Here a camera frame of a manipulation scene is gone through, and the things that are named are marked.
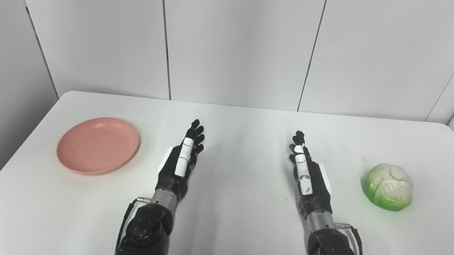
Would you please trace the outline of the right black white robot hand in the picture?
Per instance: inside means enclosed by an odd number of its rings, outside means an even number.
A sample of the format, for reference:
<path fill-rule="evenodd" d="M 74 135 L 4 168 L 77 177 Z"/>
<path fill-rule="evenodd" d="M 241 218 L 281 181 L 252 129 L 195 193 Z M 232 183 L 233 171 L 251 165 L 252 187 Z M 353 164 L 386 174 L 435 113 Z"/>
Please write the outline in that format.
<path fill-rule="evenodd" d="M 325 179 L 319 163 L 311 157 L 305 142 L 305 135 L 298 130 L 292 137 L 289 148 L 289 160 L 293 164 L 293 175 L 299 190 L 299 213 L 306 218 L 312 212 L 332 214 L 331 196 L 326 187 Z"/>

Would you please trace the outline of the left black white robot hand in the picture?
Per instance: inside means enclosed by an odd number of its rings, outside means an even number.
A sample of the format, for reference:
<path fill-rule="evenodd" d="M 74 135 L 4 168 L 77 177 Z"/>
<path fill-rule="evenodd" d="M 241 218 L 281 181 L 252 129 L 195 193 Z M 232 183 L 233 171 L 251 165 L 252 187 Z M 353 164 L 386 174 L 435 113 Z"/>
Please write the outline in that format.
<path fill-rule="evenodd" d="M 197 164 L 198 155 L 204 149 L 204 140 L 204 127 L 199 119 L 195 119 L 180 145 L 172 148 L 158 172 L 156 190 L 172 192 L 178 201 L 187 195 L 189 178 Z"/>

